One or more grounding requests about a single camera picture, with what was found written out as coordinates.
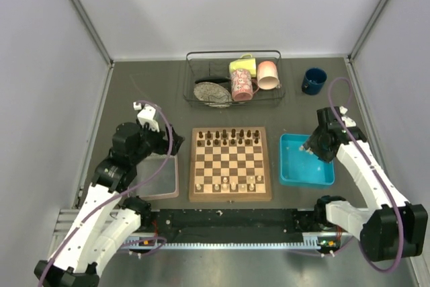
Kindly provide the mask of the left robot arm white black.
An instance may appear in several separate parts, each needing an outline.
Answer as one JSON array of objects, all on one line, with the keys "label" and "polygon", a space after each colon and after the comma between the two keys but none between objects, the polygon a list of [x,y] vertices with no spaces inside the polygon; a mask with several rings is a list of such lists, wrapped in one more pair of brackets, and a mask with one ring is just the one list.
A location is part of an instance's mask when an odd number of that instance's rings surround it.
[{"label": "left robot arm white black", "polygon": [[165,130],[153,130],[148,123],[120,124],[66,237],[47,260],[37,263],[38,285],[97,286],[124,241],[152,225],[148,203],[129,196],[138,164],[152,154],[166,159],[176,155],[183,141],[170,124]]}]

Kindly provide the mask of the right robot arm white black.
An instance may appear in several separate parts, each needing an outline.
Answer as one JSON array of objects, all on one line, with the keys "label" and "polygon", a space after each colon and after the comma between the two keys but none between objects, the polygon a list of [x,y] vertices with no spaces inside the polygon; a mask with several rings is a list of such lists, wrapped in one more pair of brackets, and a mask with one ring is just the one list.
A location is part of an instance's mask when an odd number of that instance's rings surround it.
[{"label": "right robot arm white black", "polygon": [[412,204],[388,179],[372,155],[364,133],[335,106],[317,110],[318,126],[303,147],[319,160],[338,160],[349,172],[366,203],[366,210],[340,196],[323,196],[314,207],[315,225],[324,231],[341,227],[359,241],[370,261],[394,261],[423,252],[428,213]]}]

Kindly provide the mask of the wooden chess board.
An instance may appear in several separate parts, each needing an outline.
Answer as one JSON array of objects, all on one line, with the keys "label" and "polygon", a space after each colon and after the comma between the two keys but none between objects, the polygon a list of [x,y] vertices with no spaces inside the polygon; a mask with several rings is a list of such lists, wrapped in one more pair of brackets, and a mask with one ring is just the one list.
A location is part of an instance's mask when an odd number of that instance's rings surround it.
[{"label": "wooden chess board", "polygon": [[[222,137],[226,129],[227,138]],[[267,149],[266,129],[264,127],[236,127],[236,138],[230,138],[232,128],[194,128],[191,135],[189,201],[190,202],[268,202],[272,199],[271,166]],[[244,130],[244,137],[239,132]],[[212,138],[206,138],[207,131]],[[260,175],[262,182],[256,178]],[[255,189],[249,190],[248,177],[255,179]],[[229,184],[223,184],[227,177]],[[230,184],[236,183],[236,190],[230,190]],[[196,185],[202,186],[196,191]],[[220,185],[220,191],[214,186]]]}]

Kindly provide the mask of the metal tray pink rim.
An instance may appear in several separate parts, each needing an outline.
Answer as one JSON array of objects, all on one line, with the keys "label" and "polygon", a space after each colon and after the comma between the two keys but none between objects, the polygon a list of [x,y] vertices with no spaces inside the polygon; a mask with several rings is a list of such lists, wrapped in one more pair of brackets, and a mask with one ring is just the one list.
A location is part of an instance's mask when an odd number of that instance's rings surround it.
[{"label": "metal tray pink rim", "polygon": [[[137,176],[132,185],[146,181],[163,163],[165,156],[151,155],[137,165]],[[179,170],[176,156],[170,156],[165,166],[148,183],[132,192],[144,200],[176,198],[179,195]]]}]

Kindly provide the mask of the blue plastic tray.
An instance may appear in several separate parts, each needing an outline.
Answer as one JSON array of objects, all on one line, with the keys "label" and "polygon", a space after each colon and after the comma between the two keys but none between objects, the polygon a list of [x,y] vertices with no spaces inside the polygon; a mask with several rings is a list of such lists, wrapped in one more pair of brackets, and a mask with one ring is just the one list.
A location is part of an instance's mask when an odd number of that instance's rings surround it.
[{"label": "blue plastic tray", "polygon": [[305,134],[282,134],[279,139],[279,183],[283,186],[328,188],[335,182],[333,163],[325,163],[302,148]]}]

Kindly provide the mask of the dark blue mug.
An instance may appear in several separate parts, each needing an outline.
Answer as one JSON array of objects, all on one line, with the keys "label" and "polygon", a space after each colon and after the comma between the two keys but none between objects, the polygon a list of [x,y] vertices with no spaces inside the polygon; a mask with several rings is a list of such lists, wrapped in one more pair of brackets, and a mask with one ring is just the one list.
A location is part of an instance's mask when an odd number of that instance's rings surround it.
[{"label": "dark blue mug", "polygon": [[306,95],[317,95],[320,93],[325,82],[327,80],[327,74],[320,68],[308,69],[302,80],[302,92]]}]

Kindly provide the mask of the speckled ceramic plate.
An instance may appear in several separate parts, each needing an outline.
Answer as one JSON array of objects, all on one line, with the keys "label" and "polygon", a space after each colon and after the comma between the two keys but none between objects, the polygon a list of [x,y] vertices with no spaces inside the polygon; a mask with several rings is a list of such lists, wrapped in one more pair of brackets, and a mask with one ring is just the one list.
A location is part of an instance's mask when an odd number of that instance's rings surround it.
[{"label": "speckled ceramic plate", "polygon": [[201,82],[194,86],[193,94],[211,108],[229,108],[232,97],[229,90],[212,82]]}]

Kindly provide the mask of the pink white mug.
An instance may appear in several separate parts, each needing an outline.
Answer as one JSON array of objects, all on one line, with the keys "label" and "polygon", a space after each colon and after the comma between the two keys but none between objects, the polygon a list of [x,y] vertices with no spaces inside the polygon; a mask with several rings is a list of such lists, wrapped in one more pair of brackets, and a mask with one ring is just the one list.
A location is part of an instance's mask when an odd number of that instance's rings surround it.
[{"label": "pink white mug", "polygon": [[272,90],[280,86],[279,75],[274,62],[266,60],[259,63],[257,84],[262,90]]}]

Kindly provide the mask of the pink patterned mug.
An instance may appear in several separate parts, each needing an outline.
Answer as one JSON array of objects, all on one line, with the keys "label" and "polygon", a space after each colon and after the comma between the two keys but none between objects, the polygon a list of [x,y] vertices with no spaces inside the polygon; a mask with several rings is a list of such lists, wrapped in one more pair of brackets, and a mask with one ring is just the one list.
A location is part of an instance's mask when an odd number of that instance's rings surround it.
[{"label": "pink patterned mug", "polygon": [[257,81],[245,69],[235,70],[231,76],[231,96],[235,102],[249,101],[259,91]]}]

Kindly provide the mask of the yellow mug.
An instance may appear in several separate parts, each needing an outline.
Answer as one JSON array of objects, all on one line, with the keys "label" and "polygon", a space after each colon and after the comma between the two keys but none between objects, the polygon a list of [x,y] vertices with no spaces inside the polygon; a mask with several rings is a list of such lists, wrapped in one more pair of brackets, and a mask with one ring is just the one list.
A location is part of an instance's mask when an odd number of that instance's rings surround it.
[{"label": "yellow mug", "polygon": [[252,77],[257,76],[257,63],[256,58],[250,54],[246,53],[242,55],[239,59],[230,62],[229,73],[232,74],[235,70],[245,69],[248,70]]}]

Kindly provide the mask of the aluminium front rail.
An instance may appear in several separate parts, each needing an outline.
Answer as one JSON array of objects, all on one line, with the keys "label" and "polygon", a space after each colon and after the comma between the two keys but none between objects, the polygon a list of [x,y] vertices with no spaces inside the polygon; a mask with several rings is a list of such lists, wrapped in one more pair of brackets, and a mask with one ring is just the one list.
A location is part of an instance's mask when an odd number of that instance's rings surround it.
[{"label": "aluminium front rail", "polygon": [[360,241],[371,261],[422,253],[428,214],[422,205],[407,203],[398,210],[360,210],[342,200],[318,201],[314,210],[299,209],[164,209],[152,210],[143,200],[131,199],[108,214],[90,246],[119,237],[118,245],[138,249],[165,239],[171,248],[318,247],[306,235],[321,235],[340,227]]}]

